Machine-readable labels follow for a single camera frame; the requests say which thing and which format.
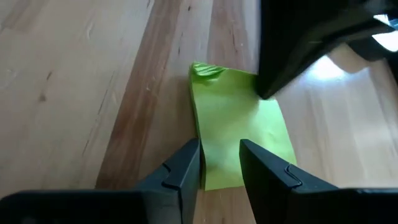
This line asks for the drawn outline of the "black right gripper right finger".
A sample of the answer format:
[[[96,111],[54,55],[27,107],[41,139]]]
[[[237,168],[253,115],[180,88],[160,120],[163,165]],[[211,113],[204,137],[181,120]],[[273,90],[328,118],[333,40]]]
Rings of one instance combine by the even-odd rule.
[[[240,140],[239,159],[257,224],[285,224],[289,196],[296,190],[337,189],[248,139]]]

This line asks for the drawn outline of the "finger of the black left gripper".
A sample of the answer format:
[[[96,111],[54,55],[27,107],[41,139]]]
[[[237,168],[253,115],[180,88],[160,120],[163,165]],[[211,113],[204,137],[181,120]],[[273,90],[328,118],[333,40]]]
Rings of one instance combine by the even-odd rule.
[[[261,0],[260,12],[255,90],[263,99],[340,44],[398,31],[398,0]],[[398,83],[398,57],[386,60]]]
[[[383,58],[393,59],[398,57],[398,51],[388,50],[373,36],[349,41],[348,46],[360,57],[367,61],[377,61]]]

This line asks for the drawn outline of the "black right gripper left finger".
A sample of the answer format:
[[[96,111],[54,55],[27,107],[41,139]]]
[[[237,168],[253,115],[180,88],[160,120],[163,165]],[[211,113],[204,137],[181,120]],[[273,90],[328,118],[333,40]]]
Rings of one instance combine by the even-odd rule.
[[[139,224],[193,224],[200,186],[200,140],[191,139],[134,187]]]

